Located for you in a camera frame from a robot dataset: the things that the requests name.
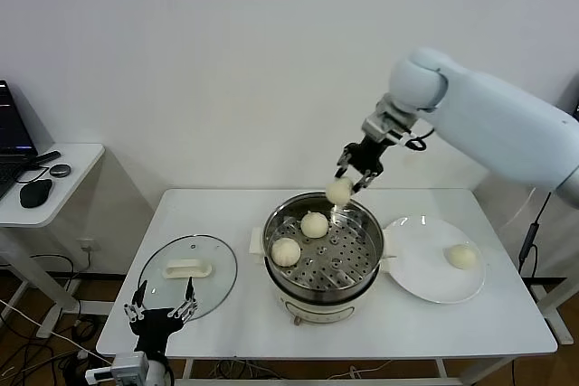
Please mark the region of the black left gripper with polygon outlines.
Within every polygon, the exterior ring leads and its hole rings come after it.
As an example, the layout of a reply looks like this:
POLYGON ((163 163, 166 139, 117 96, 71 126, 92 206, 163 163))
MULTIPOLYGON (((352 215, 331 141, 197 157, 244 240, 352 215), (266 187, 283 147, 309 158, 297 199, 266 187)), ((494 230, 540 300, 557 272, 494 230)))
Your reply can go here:
POLYGON ((174 308, 145 309, 144 296, 147 281, 144 280, 133 293, 131 301, 123 308, 132 333, 138 338, 135 352, 165 354, 168 338, 184 326, 182 319, 191 319, 198 307, 195 299, 193 279, 189 278, 185 289, 185 300, 174 308))

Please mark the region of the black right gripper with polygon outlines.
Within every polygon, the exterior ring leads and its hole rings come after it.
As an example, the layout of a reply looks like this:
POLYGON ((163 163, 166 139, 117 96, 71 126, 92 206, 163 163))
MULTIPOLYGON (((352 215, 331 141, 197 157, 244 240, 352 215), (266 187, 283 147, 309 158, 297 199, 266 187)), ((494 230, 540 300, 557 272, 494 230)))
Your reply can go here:
POLYGON ((353 184, 351 192, 352 194, 360 192, 384 171, 380 162, 380 157, 384 151, 385 143, 375 142, 368 136, 364 136, 360 143, 346 145, 337 161, 337 171, 334 177, 340 179, 349 167, 353 167, 362 176, 353 184))

